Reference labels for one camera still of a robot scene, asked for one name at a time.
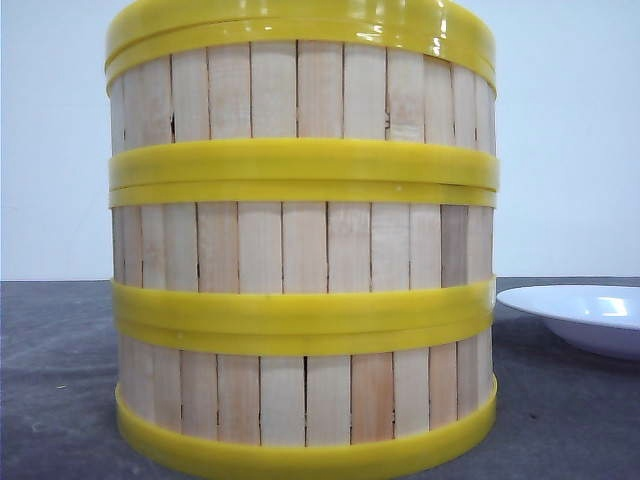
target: gray tabletop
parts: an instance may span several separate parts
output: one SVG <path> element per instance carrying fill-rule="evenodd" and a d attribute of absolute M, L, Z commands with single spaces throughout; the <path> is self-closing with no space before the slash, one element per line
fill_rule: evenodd
<path fill-rule="evenodd" d="M 640 279 L 499 279 L 640 286 Z M 2 284 L 2 478 L 186 479 L 116 429 L 108 282 Z M 498 305 L 498 418 L 487 439 L 417 479 L 640 478 L 640 363 L 581 352 Z"/>

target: white wall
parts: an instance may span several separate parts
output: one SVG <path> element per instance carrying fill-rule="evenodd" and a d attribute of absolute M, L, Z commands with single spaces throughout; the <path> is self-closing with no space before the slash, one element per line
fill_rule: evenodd
<path fill-rule="evenodd" d="M 2 2 L 2 278 L 111 274 L 107 24 Z M 640 2 L 461 0 L 498 44 L 499 275 L 640 275 Z"/>

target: cylindrical container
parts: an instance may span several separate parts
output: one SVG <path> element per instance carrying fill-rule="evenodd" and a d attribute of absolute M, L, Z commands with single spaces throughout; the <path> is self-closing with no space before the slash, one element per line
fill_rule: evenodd
<path fill-rule="evenodd" d="M 495 415 L 494 47 L 447 0 L 137 0 L 106 72 L 120 431 L 207 478 L 430 468 Z"/>

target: white plate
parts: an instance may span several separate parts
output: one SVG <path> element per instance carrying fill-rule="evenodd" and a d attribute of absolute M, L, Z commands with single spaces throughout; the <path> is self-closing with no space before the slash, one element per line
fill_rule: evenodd
<path fill-rule="evenodd" d="M 640 287 L 524 287 L 499 293 L 498 301 L 544 317 L 553 333 L 578 348 L 640 360 Z"/>

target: wooden slat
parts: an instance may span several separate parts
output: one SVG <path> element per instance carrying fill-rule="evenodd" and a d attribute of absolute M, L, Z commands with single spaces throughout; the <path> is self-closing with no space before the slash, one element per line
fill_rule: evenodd
<path fill-rule="evenodd" d="M 168 62 L 168 59 L 159 59 L 132 68 L 124 74 L 123 89 L 126 100 L 124 102 L 125 134 L 123 146 L 125 150 L 144 146 L 146 134 L 152 130 L 151 126 L 147 124 L 146 107 L 151 96 L 160 96 L 157 90 L 162 76 L 160 76 L 159 82 L 154 82 L 149 87 L 149 92 L 146 90 L 145 81 L 157 70 L 162 70 L 162 65 L 165 62 Z M 143 287 L 142 209 L 134 206 L 123 207 L 123 216 L 125 281 L 128 285 Z M 143 418 L 154 421 L 153 347 L 129 339 L 128 351 L 131 365 L 128 382 L 131 392 L 131 408 Z"/>
<path fill-rule="evenodd" d="M 407 140 L 411 142 L 424 142 L 425 111 L 424 111 L 424 65 L 423 56 L 419 53 L 404 50 L 388 49 L 388 85 L 387 97 L 389 108 L 389 140 Z M 430 241 L 430 231 L 425 231 L 424 214 L 433 210 L 432 205 L 398 205 L 398 220 L 404 227 L 404 219 L 407 218 L 407 230 L 397 237 L 396 249 L 390 251 L 393 257 L 389 257 L 397 265 L 405 265 L 410 261 L 411 269 L 404 268 L 397 272 L 397 279 L 390 289 L 421 288 L 415 287 L 415 278 L 429 276 L 430 267 L 427 261 L 414 263 L 413 250 L 418 257 L 440 258 L 440 240 L 437 245 Z M 406 248 L 397 248 L 397 242 L 405 242 Z M 424 251 L 424 248 L 437 247 L 437 255 L 433 251 Z M 440 265 L 438 268 L 438 286 L 440 284 Z M 395 403 L 395 436 L 403 436 L 411 433 L 427 430 L 429 427 L 429 349 L 420 348 L 394 352 L 393 354 L 393 379 L 394 379 L 394 403 Z"/>
<path fill-rule="evenodd" d="M 117 155 L 124 150 L 124 85 L 122 77 L 114 80 L 111 87 L 111 150 Z M 122 208 L 111 209 L 113 235 L 113 278 L 124 283 L 124 225 Z M 131 350 L 128 339 L 118 333 L 118 381 L 120 392 L 128 401 Z"/>
<path fill-rule="evenodd" d="M 167 255 L 167 290 L 197 291 L 197 233 L 195 204 L 165 205 L 165 249 Z M 156 370 L 162 369 L 162 379 L 157 377 L 156 421 L 171 429 L 181 429 L 182 385 L 179 350 L 156 347 Z"/>
<path fill-rule="evenodd" d="M 281 204 L 276 202 L 238 204 L 240 293 L 282 292 L 281 213 Z M 290 434 L 296 427 L 295 439 L 304 441 L 304 424 L 299 424 L 299 418 L 293 418 L 292 424 L 285 423 L 291 413 L 288 407 L 295 400 L 290 380 L 300 380 L 296 375 L 303 377 L 297 372 L 298 365 L 287 360 L 269 357 L 260 368 L 260 429 L 256 418 L 255 434 L 260 431 L 256 440 L 263 444 L 278 443 L 282 432 Z"/>
<path fill-rule="evenodd" d="M 209 72 L 206 49 L 172 56 L 172 94 L 176 142 L 209 139 Z M 194 204 L 166 207 L 169 222 L 178 222 L 176 230 L 167 230 L 178 251 L 172 252 L 174 264 L 167 273 L 176 287 L 198 290 L 197 208 Z M 180 399 L 182 431 L 188 435 L 217 438 L 217 362 L 216 355 L 183 351 L 180 354 Z"/>
<path fill-rule="evenodd" d="M 346 44 L 344 47 L 344 136 L 385 139 L 386 51 Z M 358 221 L 352 205 L 351 220 Z M 391 352 L 354 355 L 351 359 L 351 443 L 393 436 L 393 360 Z"/>
<path fill-rule="evenodd" d="M 412 289 L 439 288 L 441 272 L 441 231 L 440 206 L 412 204 L 409 210 L 410 251 Z M 394 358 L 394 378 L 396 383 L 396 435 L 403 431 L 429 428 L 429 364 L 430 348 L 398 353 Z M 399 393 L 411 391 L 413 385 L 414 400 L 404 400 Z M 403 429 L 402 411 L 410 412 L 413 428 Z"/>
<path fill-rule="evenodd" d="M 210 48 L 209 111 L 212 138 L 251 136 L 249 44 Z M 238 205 L 198 206 L 200 290 L 239 291 Z M 258 357 L 218 355 L 218 438 L 260 443 Z"/>
<path fill-rule="evenodd" d="M 469 229 L 467 239 L 468 281 L 477 282 L 491 277 L 492 250 L 491 207 L 469 207 Z M 488 328 L 476 336 L 477 362 L 469 376 L 475 376 L 476 408 L 486 401 L 491 391 L 491 329 Z"/>
<path fill-rule="evenodd" d="M 495 154 L 494 93 L 479 75 L 476 87 L 476 148 Z M 493 275 L 493 209 L 469 208 L 469 282 Z M 484 403 L 492 389 L 491 328 L 478 335 L 478 403 Z"/>
<path fill-rule="evenodd" d="M 409 289 L 409 206 L 399 203 L 374 203 L 371 206 L 371 290 L 386 292 L 391 290 Z M 390 353 L 380 353 L 376 355 L 366 355 L 368 360 L 373 360 L 377 364 L 377 370 L 372 370 L 372 377 L 369 382 L 378 388 L 379 391 L 369 392 L 370 398 L 366 401 L 367 414 L 375 418 L 375 422 L 369 423 L 369 430 L 364 434 L 370 440 L 380 440 L 392 438 L 394 434 L 393 411 L 394 411 L 394 364 Z M 412 353 L 400 352 L 397 357 L 400 360 L 396 365 L 400 370 L 401 399 L 404 403 L 402 407 L 413 407 L 408 402 L 407 397 L 411 396 L 411 391 L 406 391 L 406 383 L 402 382 L 405 371 L 412 368 L 412 360 L 415 358 Z M 411 416 L 413 412 L 406 408 L 400 413 L 401 435 L 407 430 L 414 428 Z"/>
<path fill-rule="evenodd" d="M 258 42 L 251 45 L 251 125 L 254 137 L 295 137 L 296 127 L 296 43 Z M 240 210 L 240 288 L 243 288 L 242 245 L 249 241 L 243 235 L 265 233 L 265 249 L 250 256 L 257 256 L 258 263 L 252 269 L 264 265 L 262 280 L 257 272 L 244 270 L 245 279 L 256 282 L 251 291 L 282 292 L 281 249 L 282 219 L 280 204 L 246 204 Z M 287 208 L 287 216 L 297 213 L 296 205 Z M 254 219 L 248 224 L 243 215 L 256 212 L 264 219 Z M 318 218 L 318 210 L 308 210 L 305 221 Z M 252 248 L 258 248 L 249 241 Z M 293 245 L 289 252 L 296 258 Z M 260 438 L 266 445 L 304 445 L 304 359 L 303 357 L 262 357 L 260 359 Z"/>
<path fill-rule="evenodd" d="M 342 49 L 341 43 L 298 42 L 298 136 L 342 137 Z M 322 216 L 327 213 L 322 204 Z M 314 275 L 317 291 L 327 290 L 326 219 L 314 222 L 316 238 L 305 238 L 315 246 L 313 263 L 322 267 Z M 285 228 L 285 247 L 292 231 Z M 285 290 L 288 259 L 285 248 Z M 350 434 L 351 361 L 348 355 L 307 358 L 307 445 L 348 444 Z"/>
<path fill-rule="evenodd" d="M 453 89 L 450 64 L 425 56 L 424 80 L 426 142 L 453 145 Z"/>
<path fill-rule="evenodd" d="M 476 98 L 475 98 L 475 78 L 471 70 L 452 65 L 451 67 L 453 84 L 453 115 L 455 125 L 456 145 L 465 148 L 476 148 Z M 455 284 L 466 283 L 467 274 L 464 277 L 452 277 Z M 478 339 L 476 336 L 458 342 L 458 418 L 462 418 L 473 412 L 478 404 Z"/>
<path fill-rule="evenodd" d="M 453 90 L 450 64 L 424 57 L 425 77 L 425 140 L 427 143 L 454 144 Z M 433 221 L 435 231 L 444 240 L 442 219 Z M 436 428 L 456 419 L 456 344 L 438 345 L 429 349 L 429 427 Z"/>
<path fill-rule="evenodd" d="M 129 148 L 167 144 L 172 141 L 171 132 L 171 63 L 163 57 L 145 63 L 133 70 L 135 97 L 129 95 L 125 83 L 125 95 L 131 106 L 131 118 L 135 124 L 127 124 L 125 145 Z M 165 218 L 160 205 L 140 207 L 143 243 L 143 283 L 145 288 L 167 287 L 167 267 L 171 253 L 165 245 Z M 154 421 L 166 428 L 180 431 L 180 363 L 179 352 L 159 346 L 144 346 L 136 355 L 143 362 L 152 364 L 151 380 Z"/>

